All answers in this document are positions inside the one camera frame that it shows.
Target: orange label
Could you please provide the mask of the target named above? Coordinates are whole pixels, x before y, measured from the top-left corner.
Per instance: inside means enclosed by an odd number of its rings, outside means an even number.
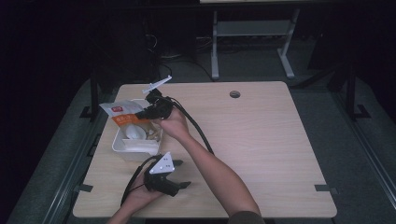
[[[116,122],[119,126],[122,126],[127,123],[138,124],[138,123],[147,123],[149,119],[138,119],[135,114],[125,114],[118,115],[112,118],[114,122]]]

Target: hole in table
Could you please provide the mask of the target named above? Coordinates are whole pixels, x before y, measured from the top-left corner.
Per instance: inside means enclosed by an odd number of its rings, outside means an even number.
[[[239,98],[241,96],[241,92],[239,91],[230,91],[230,96],[233,98]]]

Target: white tag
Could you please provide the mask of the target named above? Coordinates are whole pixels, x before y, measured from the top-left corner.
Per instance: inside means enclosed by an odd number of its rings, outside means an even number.
[[[150,83],[150,84],[148,84],[148,87],[147,87],[145,90],[142,90],[142,92],[143,92],[143,93],[148,93],[149,91],[152,91],[152,90],[154,90],[154,89],[157,89],[157,88],[160,87],[163,83],[169,81],[171,78],[172,78],[171,76],[168,76],[168,77],[164,78],[163,80],[158,81],[158,82],[156,82],[156,83]]]
[[[167,152],[163,157],[155,164],[151,170],[150,174],[163,174],[163,173],[171,173],[175,171],[175,166],[172,161],[171,153]]]

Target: wooden table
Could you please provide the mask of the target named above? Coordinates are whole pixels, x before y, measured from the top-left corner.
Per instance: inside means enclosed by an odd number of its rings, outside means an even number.
[[[143,99],[146,87],[124,85],[116,101]],[[316,185],[326,182],[285,83],[179,83],[164,84],[159,90],[180,101],[198,122],[216,156],[246,182],[263,217],[336,215],[330,192],[316,190]],[[232,98],[231,91],[241,96]],[[203,143],[189,125],[191,134]],[[92,191],[78,195],[76,217],[110,217],[120,207],[124,188],[140,163],[124,161],[113,152],[117,129],[109,119],[84,180]],[[175,197],[161,197],[135,217],[227,217],[188,153],[165,135],[161,153],[167,151],[174,160],[184,161],[168,179],[192,183]]]

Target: metal stand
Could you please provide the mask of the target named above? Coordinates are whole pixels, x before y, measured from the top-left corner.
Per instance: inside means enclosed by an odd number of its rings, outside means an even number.
[[[294,73],[286,54],[299,13],[300,9],[295,9],[291,20],[284,21],[218,21],[218,12],[215,11],[213,14],[213,44],[211,53],[212,79],[219,79],[218,36],[239,35],[284,35],[286,37],[285,44],[277,52],[287,78],[294,78]]]
[[[370,118],[370,114],[367,112],[364,105],[357,105],[360,113],[355,113],[356,73],[352,63],[350,62],[336,64],[326,70],[323,70],[322,72],[317,73],[300,84],[290,86],[290,89],[303,89],[329,74],[333,74],[332,79],[327,85],[329,91],[338,92],[346,83],[346,112],[348,113],[349,117],[354,121],[356,121],[356,119]]]

